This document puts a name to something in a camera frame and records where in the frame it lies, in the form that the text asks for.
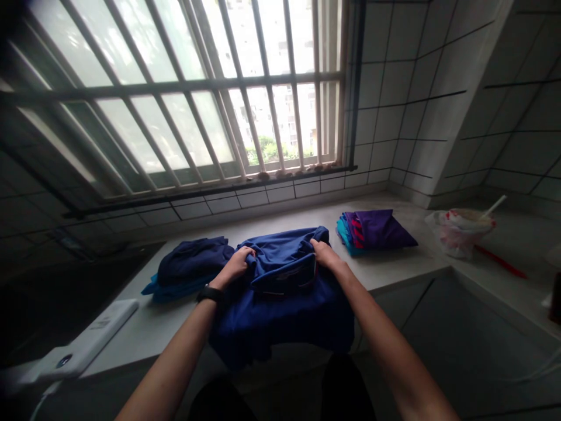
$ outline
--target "folded clothes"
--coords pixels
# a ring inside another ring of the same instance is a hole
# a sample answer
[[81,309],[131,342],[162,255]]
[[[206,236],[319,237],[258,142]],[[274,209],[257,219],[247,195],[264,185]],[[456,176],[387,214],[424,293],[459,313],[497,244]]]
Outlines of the folded clothes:
[[158,273],[141,291],[154,302],[168,302],[203,288],[234,254],[228,239],[216,237],[183,241],[160,262]]
[[337,226],[338,231],[341,226],[345,233],[342,239],[349,253],[357,256],[358,250],[390,250],[417,246],[417,241],[399,224],[392,213],[392,209],[344,212]]
[[309,241],[329,243],[329,231],[299,229],[249,239],[245,277],[226,291],[209,342],[231,370],[266,361],[271,346],[309,343],[346,353],[354,315],[333,273],[316,264]]

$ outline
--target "black pants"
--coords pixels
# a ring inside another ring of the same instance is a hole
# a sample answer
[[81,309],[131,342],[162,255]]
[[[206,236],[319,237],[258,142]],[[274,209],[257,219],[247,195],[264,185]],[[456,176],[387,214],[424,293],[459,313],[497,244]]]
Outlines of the black pants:
[[[331,356],[321,381],[321,421],[376,420],[361,373],[348,355]],[[232,383],[218,379],[201,389],[189,421],[257,421]]]

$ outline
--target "countertop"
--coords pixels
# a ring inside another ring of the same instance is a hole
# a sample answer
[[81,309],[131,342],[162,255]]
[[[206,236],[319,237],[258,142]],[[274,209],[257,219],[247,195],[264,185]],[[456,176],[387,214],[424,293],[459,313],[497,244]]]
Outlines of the countertop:
[[[485,209],[486,202],[471,202]],[[352,258],[335,234],[335,224],[343,211],[394,209],[395,218],[419,242],[419,247],[405,250],[371,253]],[[235,247],[244,240],[275,232],[324,225],[330,230],[333,249],[349,264],[369,291],[394,288],[403,282],[414,282],[426,275],[439,276],[454,270],[459,280],[480,299],[503,316],[509,317],[522,329],[545,335],[555,344],[561,340],[561,327],[550,322],[541,301],[551,291],[555,269],[543,256],[561,239],[561,224],[538,216],[499,209],[497,228],[482,245],[525,271],[529,279],[511,275],[489,258],[474,253],[472,261],[457,260],[444,255],[437,245],[424,218],[431,213],[388,192],[371,194],[327,205],[294,210],[274,216],[192,231],[168,239],[168,242],[122,290],[116,299],[136,298],[139,309],[116,333],[82,374],[82,378],[159,355],[185,318],[193,310],[193,296],[165,305],[154,304],[150,296],[140,291],[158,270],[158,265],[181,241],[201,237],[224,236]],[[216,356],[202,357],[201,363],[217,364]]]

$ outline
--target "plastic bag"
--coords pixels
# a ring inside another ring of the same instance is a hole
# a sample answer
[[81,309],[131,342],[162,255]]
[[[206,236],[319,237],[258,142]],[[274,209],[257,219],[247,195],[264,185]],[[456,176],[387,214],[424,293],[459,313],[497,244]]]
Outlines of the plastic bag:
[[425,218],[444,253],[455,258],[472,258],[473,245],[497,224],[491,216],[471,209],[438,210]]

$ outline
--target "hand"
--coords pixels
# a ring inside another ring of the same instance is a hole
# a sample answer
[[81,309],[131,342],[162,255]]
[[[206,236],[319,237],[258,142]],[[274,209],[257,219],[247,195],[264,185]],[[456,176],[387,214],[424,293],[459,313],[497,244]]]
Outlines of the hand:
[[232,258],[228,260],[226,266],[224,266],[220,273],[216,276],[216,278],[214,278],[213,281],[209,283],[209,286],[223,291],[230,284],[230,282],[242,276],[247,269],[245,258],[248,254],[251,254],[253,257],[255,257],[255,250],[250,247],[244,246],[236,251]]
[[314,246],[314,252],[316,253],[316,261],[320,265],[332,269],[334,265],[343,263],[339,255],[323,241],[316,241],[314,239],[311,239],[310,244]]

